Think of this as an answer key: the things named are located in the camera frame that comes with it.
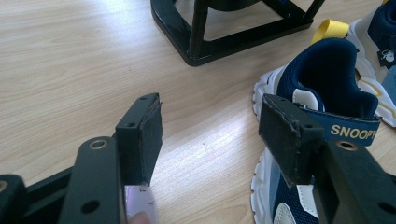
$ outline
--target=sneaker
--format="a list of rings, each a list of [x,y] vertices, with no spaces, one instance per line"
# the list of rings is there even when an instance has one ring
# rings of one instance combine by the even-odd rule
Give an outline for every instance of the sneaker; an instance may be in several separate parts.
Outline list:
[[[378,97],[376,114],[396,127],[396,0],[354,21],[346,39],[358,49],[358,86]]]
[[[341,38],[310,46],[284,67],[263,75],[254,87],[254,112],[260,119],[262,95],[279,95],[297,104],[325,127],[325,138],[372,144],[379,120],[378,100],[355,82],[356,48]],[[270,151],[256,166],[251,188],[255,222],[318,223],[312,185],[287,186]]]

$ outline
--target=black bracket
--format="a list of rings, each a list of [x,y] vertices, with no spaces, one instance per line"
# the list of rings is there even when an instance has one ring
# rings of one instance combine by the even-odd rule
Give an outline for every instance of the black bracket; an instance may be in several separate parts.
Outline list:
[[[264,94],[259,134],[289,185],[315,178],[320,223],[396,223],[396,181],[370,152],[324,130],[299,107]]]
[[[81,145],[74,167],[28,188],[0,175],[0,223],[126,223],[125,186],[149,186],[162,136],[159,94],[140,97],[112,137]]]
[[[314,0],[305,12],[290,0],[262,1],[283,19],[211,41],[204,40],[208,8],[224,11],[241,9],[245,6],[236,5],[241,1],[195,0],[192,26],[176,10],[176,0],[151,0],[151,12],[186,64],[198,66],[307,29],[324,3],[324,0]]]

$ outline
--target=black stand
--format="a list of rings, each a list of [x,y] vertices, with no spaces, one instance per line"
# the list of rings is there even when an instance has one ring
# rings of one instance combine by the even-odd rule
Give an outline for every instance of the black stand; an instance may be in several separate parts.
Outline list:
[[[151,0],[151,12],[186,64],[198,66],[309,28],[324,2],[314,0],[304,12],[289,0],[262,1],[283,19],[211,41],[204,40],[208,8],[230,11],[246,6],[226,6],[216,1],[196,0],[192,27],[177,12],[174,5],[176,0]]]

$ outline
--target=wood grain surface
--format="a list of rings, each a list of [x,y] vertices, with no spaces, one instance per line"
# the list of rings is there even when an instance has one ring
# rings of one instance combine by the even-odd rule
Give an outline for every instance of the wood grain surface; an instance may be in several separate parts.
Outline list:
[[[254,84],[307,48],[323,20],[353,22],[381,2],[326,1],[307,30],[190,67],[155,23],[149,0],[2,0],[0,174],[31,185],[72,166],[84,141],[113,134],[137,97],[159,92],[163,148],[151,184],[160,223],[254,223],[250,182],[265,147]],[[193,1],[177,8],[191,22]],[[262,3],[210,10],[205,38],[276,19]],[[381,124],[369,147],[394,175],[395,136]]]

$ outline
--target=yellow pull tab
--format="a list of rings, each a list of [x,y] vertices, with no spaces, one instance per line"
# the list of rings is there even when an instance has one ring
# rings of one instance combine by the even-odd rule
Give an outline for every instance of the yellow pull tab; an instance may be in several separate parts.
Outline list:
[[[315,44],[321,39],[329,37],[344,38],[349,30],[349,25],[340,21],[325,20],[319,26],[311,40],[311,45]]]

